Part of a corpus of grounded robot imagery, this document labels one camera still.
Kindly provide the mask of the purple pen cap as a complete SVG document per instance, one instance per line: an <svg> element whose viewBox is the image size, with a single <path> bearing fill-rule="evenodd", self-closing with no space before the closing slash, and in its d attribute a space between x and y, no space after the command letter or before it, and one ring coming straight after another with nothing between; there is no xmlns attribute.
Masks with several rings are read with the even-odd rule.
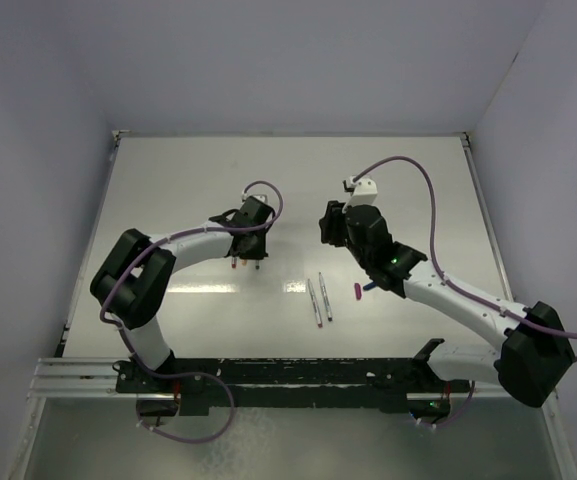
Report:
<svg viewBox="0 0 577 480"><path fill-rule="evenodd" d="M362 286L359 283L355 283L354 284L354 292L355 292L355 298L357 301L360 301L362 299L362 293L363 293L363 289Z"/></svg>

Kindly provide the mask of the purple pen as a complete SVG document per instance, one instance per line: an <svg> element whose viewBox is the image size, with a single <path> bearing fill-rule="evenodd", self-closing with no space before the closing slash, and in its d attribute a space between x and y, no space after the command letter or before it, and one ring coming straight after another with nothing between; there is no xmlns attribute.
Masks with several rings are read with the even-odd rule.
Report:
<svg viewBox="0 0 577 480"><path fill-rule="evenodd" d="M317 323L317 327L318 328L323 328L323 321L322 321L322 316L321 316L321 311L319 308L319 304L318 304L318 300L314 291L314 286L312 284L312 281L310 278L307 279L307 289L308 289L308 293L312 302L312 306L313 306L313 310L314 310L314 315L315 315L315 319L316 319L316 323Z"/></svg>

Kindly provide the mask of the blue pen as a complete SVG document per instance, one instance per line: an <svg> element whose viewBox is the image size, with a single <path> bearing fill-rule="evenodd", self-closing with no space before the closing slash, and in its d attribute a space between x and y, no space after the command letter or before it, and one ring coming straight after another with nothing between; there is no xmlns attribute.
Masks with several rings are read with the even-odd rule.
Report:
<svg viewBox="0 0 577 480"><path fill-rule="evenodd" d="M325 308L325 312L326 312L326 318L327 318L328 322L332 322L333 321L333 314L332 314L329 295L327 292L327 287L325 284L325 279L324 279L322 272L318 273L318 278L319 278L319 285L320 285L320 289L321 289L321 295L322 295L322 299L323 299L323 303L324 303L324 308Z"/></svg>

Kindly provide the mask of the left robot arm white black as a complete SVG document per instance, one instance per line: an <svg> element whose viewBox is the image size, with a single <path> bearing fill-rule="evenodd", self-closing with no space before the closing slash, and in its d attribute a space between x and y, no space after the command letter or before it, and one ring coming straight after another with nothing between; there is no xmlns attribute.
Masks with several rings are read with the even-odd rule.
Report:
<svg viewBox="0 0 577 480"><path fill-rule="evenodd" d="M137 229L124 231L90 284L101 307L100 319L119 329L133 358L142 363L138 378L152 392L170 387L175 356L164 340L157 313L171 277L201 262L234 257L260 261L266 235L278 212L257 196L202 225L155 238Z"/></svg>

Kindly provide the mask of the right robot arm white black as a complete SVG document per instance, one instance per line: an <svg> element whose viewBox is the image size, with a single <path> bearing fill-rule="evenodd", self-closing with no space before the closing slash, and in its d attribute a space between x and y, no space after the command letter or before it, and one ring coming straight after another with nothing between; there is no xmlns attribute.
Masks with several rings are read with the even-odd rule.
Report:
<svg viewBox="0 0 577 480"><path fill-rule="evenodd" d="M540 407L573 365L575 354L554 308L468 292L424 253L395 241L378 208L331 200L319 227L322 243L346 248L376 287L430 307L484 340L481 346L435 347L413 366L420 389L435 391L453 380L497 384L520 403Z"/></svg>

